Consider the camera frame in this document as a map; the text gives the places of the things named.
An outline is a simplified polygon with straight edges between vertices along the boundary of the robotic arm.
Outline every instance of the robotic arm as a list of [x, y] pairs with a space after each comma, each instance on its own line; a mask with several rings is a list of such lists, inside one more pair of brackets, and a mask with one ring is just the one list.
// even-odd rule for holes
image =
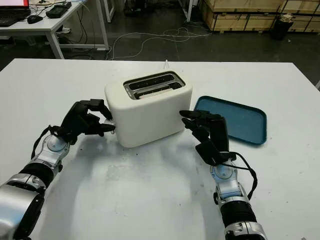
[[[80, 134], [100, 135], [115, 130], [110, 124], [100, 124], [100, 118], [88, 110], [112, 115], [100, 99], [76, 102], [65, 116], [61, 126], [48, 126], [35, 141], [31, 161], [5, 184], [0, 186], [0, 240], [28, 240], [44, 204], [45, 191], [63, 169], [62, 159]], [[229, 151], [226, 122], [220, 115], [206, 111], [180, 111], [187, 129], [200, 141], [195, 148], [204, 162], [211, 165], [216, 182], [213, 195], [219, 205], [225, 225], [226, 240], [267, 240], [257, 222], [250, 198], [257, 187], [257, 176], [246, 160], [237, 152]], [[35, 151], [41, 138], [50, 132], [40, 153]], [[236, 156], [247, 168], [233, 164]], [[248, 170], [253, 176], [252, 190], [247, 195], [237, 179], [237, 169]]]
[[[229, 152], [224, 117], [198, 110], [182, 110], [180, 114], [184, 117], [182, 121], [185, 128], [190, 129], [192, 135], [200, 141], [200, 144], [195, 146], [196, 151], [205, 163], [211, 165], [211, 175], [216, 183], [213, 198], [220, 208], [225, 239], [267, 240], [249, 202], [258, 184], [257, 175], [239, 153]], [[247, 168], [233, 164], [236, 156], [244, 161]], [[238, 182], [237, 169], [248, 170], [253, 177], [252, 190], [248, 195]]]
[[[76, 102], [65, 116], [61, 126], [48, 126], [35, 141], [31, 161], [5, 184], [0, 186], [0, 240], [27, 240], [33, 231], [44, 204], [45, 191], [63, 169], [62, 159], [77, 137], [103, 136], [115, 130], [110, 124], [100, 124], [100, 118], [88, 113], [100, 112], [108, 119], [112, 115], [100, 99]], [[39, 154], [35, 154], [41, 138], [50, 131]]]

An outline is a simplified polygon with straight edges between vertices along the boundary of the white toaster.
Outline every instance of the white toaster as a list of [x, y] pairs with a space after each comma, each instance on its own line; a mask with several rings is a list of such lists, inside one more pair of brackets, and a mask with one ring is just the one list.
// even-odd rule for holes
[[133, 148], [183, 130], [179, 111], [189, 110], [191, 95], [192, 86], [173, 71], [107, 85], [119, 143]]

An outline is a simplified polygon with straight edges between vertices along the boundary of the white desk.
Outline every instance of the white desk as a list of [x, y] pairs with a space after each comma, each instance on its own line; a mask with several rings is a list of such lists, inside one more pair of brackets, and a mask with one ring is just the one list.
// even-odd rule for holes
[[[37, 66], [34, 73], [30, 66]], [[258, 176], [251, 204], [270, 240], [319, 239], [320, 93], [292, 63], [169, 62], [203, 95], [260, 108], [267, 141], [230, 141]], [[0, 72], [0, 183], [29, 161], [34, 141], [106, 83], [164, 62], [15, 59]], [[223, 240], [214, 180], [189, 131], [124, 149], [110, 133], [81, 136], [51, 184], [33, 240]], [[239, 171], [246, 190], [248, 172]]]
[[[72, 14], [74, 14], [82, 6], [80, 2], [72, 2], [72, 6], [61, 18], [50, 19], [45, 17], [43, 20], [28, 24], [27, 20], [19, 21], [8, 27], [0, 27], [0, 36], [41, 36], [44, 35], [47, 37], [54, 56], [57, 59], [64, 59], [64, 55], [61, 51], [61, 48], [109, 48], [107, 32], [104, 23], [103, 13], [101, 9], [100, 0], [96, 0], [96, 7], [98, 12], [98, 17], [100, 21], [100, 27], [102, 31], [103, 44], [61, 44], [59, 45], [56, 31], [65, 20], [67, 20]], [[44, 10], [40, 16], [46, 16], [46, 10]]]

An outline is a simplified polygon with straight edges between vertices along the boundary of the blue tray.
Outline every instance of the blue tray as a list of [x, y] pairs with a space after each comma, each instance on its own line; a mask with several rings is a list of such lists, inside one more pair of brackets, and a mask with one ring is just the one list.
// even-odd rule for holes
[[223, 116], [231, 138], [255, 145], [263, 144], [267, 140], [267, 115], [258, 108], [201, 96], [194, 109]]

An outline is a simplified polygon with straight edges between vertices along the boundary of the wooden box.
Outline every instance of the wooden box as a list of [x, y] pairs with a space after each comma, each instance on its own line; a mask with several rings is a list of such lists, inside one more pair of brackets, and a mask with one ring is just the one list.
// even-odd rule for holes
[[244, 31], [248, 21], [247, 14], [216, 14], [214, 31]]
[[199, 1], [199, 9], [202, 13], [202, 19], [208, 26], [208, 28], [213, 31], [215, 26], [215, 16], [214, 13], [209, 8], [208, 4], [205, 2], [205, 0]]
[[293, 16], [293, 25], [289, 28], [289, 32], [304, 32], [311, 16]]
[[286, 14], [313, 14], [320, 12], [319, 3], [320, 0], [284, 0], [280, 12]]
[[305, 32], [308, 32], [308, 33], [320, 33], [320, 16], [312, 17], [311, 22], [306, 27]]
[[205, 0], [212, 12], [275, 13], [284, 0]]
[[245, 31], [269, 31], [273, 26], [276, 15], [253, 15], [249, 16]]

